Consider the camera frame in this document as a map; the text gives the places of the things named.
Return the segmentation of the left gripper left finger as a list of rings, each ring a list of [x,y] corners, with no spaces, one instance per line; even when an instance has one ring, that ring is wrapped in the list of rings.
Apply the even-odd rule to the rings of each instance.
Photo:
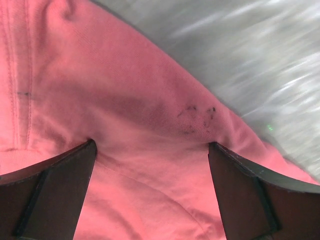
[[[72,240],[97,156],[94,140],[0,177],[2,240]]]

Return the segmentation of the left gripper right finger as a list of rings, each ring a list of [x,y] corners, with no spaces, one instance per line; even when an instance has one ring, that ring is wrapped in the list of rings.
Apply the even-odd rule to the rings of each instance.
[[[318,240],[320,187],[259,165],[217,142],[208,161],[228,240]]]

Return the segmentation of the salmon pink t shirt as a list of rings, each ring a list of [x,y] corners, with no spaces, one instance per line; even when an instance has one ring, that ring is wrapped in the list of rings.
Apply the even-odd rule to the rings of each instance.
[[[93,139],[77,240],[223,240],[208,144],[313,179],[138,31],[88,0],[0,3],[0,172]]]

